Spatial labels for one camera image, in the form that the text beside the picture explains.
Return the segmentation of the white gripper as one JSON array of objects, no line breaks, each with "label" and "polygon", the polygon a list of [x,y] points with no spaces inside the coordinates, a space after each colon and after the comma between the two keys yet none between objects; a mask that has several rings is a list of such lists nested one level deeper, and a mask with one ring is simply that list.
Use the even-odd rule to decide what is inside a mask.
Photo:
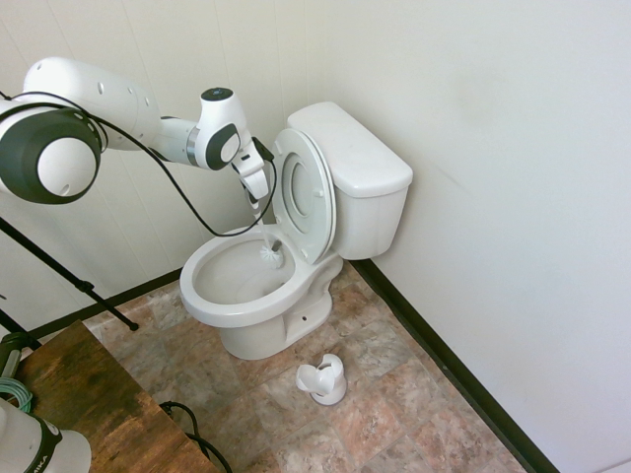
[{"label": "white gripper", "polygon": [[263,158],[256,150],[254,143],[249,142],[239,150],[232,159],[231,165],[244,186],[248,204],[254,209],[260,209],[260,199],[268,195],[269,187],[263,170]]}]

